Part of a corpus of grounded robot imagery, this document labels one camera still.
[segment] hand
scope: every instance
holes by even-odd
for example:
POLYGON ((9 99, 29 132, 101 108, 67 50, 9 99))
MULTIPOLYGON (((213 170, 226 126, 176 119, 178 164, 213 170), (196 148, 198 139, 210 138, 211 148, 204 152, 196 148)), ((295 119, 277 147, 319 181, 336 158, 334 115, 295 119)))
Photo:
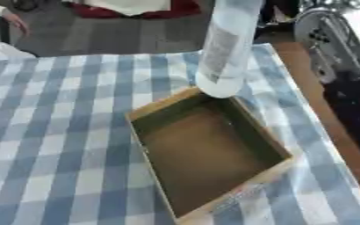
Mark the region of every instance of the hand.
POLYGON ((11 11, 5 9, 3 11, 3 18, 20 29, 24 35, 28 35, 30 33, 28 25, 18 15, 12 13, 11 11))

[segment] plastic bottle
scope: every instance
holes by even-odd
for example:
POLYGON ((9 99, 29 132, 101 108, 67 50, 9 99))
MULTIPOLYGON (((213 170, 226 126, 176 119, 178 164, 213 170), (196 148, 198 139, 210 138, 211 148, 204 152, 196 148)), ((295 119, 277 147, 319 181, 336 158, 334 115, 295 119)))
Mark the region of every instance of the plastic bottle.
POLYGON ((216 0, 198 66, 204 93, 227 98, 243 86, 263 0, 216 0))

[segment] machine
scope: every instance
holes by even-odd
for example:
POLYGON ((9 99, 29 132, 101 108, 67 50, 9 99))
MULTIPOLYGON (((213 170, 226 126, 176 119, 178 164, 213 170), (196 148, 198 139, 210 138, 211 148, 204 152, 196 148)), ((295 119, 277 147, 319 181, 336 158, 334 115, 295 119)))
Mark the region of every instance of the machine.
POLYGON ((360 0, 304 1, 294 32, 325 99, 360 146, 360 0))

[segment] cardboard box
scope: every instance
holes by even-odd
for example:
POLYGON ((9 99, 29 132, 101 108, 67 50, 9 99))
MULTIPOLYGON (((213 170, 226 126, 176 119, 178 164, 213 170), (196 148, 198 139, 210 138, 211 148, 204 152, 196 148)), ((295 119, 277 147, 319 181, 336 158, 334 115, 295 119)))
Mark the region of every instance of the cardboard box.
POLYGON ((126 117, 177 224, 271 182, 293 161, 237 98, 190 88, 126 117))

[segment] gingham tablecloth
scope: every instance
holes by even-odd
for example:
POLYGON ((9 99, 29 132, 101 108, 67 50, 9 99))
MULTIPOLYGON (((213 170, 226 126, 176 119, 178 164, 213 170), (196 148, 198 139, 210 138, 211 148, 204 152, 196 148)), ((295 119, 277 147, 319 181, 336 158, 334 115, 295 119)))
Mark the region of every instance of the gingham tablecloth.
MULTIPOLYGON (((296 165, 196 224, 360 225, 360 188, 270 45, 239 93, 296 165)), ((163 224, 124 113, 194 84, 199 53, 0 62, 0 225, 163 224)))

